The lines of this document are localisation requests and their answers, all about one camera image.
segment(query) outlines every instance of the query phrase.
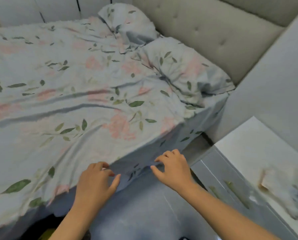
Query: headboard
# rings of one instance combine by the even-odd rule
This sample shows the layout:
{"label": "headboard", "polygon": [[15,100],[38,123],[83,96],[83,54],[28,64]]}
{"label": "headboard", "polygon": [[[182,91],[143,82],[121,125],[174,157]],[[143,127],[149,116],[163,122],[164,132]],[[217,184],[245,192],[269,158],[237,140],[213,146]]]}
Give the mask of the headboard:
{"label": "headboard", "polygon": [[298,14],[298,0],[132,0],[165,36],[238,84]]}

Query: mattress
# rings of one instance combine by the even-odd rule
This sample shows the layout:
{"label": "mattress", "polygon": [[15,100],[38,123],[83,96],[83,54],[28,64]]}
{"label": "mattress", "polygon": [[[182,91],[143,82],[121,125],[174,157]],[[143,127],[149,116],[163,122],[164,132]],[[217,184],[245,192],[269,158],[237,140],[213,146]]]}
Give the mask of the mattress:
{"label": "mattress", "polygon": [[[90,163],[108,162],[125,188],[217,119],[232,82],[203,106],[190,103],[150,55],[150,65],[139,59],[164,39],[126,47],[98,17],[0,28],[0,229],[54,212]],[[167,53],[160,65],[178,64]]]}

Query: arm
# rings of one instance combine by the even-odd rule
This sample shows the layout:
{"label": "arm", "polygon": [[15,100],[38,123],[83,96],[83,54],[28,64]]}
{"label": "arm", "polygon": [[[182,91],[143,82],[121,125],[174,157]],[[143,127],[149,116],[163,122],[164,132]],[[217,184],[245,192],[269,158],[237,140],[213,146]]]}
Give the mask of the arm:
{"label": "arm", "polygon": [[155,161],[165,166],[165,172],[151,166],[159,181],[179,193],[222,240],[279,239],[194,183],[187,161],[178,150],[167,151]]}
{"label": "arm", "polygon": [[90,164],[77,184],[74,204],[49,240],[81,240],[92,220],[107,200],[115,193],[120,175],[117,175],[111,186],[108,177],[115,174],[109,170],[106,162]]}

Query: floral pillowcase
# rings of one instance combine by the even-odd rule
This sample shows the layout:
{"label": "floral pillowcase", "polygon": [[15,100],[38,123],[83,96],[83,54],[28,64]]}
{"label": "floral pillowcase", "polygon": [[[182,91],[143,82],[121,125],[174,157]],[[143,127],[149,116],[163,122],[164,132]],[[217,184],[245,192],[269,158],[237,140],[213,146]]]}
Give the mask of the floral pillowcase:
{"label": "floral pillowcase", "polygon": [[203,96],[235,89],[221,68],[171,37],[159,38],[143,46],[133,58],[159,70],[173,91],[188,104],[204,107]]}
{"label": "floral pillowcase", "polygon": [[120,53],[158,38],[150,19],[138,8],[125,3],[108,4],[98,15],[105,21],[120,44]]}

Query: drawer handle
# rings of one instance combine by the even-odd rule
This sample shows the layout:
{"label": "drawer handle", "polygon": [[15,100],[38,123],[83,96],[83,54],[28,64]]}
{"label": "drawer handle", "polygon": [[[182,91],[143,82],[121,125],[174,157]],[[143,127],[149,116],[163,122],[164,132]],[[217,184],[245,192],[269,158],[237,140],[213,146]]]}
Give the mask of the drawer handle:
{"label": "drawer handle", "polygon": [[217,192],[217,190],[215,189],[215,186],[209,186],[209,189],[211,190],[211,192],[215,195],[215,197],[217,197],[219,200],[224,201],[223,199],[221,199],[219,193]]}
{"label": "drawer handle", "polygon": [[233,183],[230,181],[224,180],[228,188],[235,194],[235,196],[238,198],[238,200],[243,204],[244,207],[246,207],[248,210],[250,210],[249,202],[247,202],[243,197],[236,191],[235,187],[233,186]]}

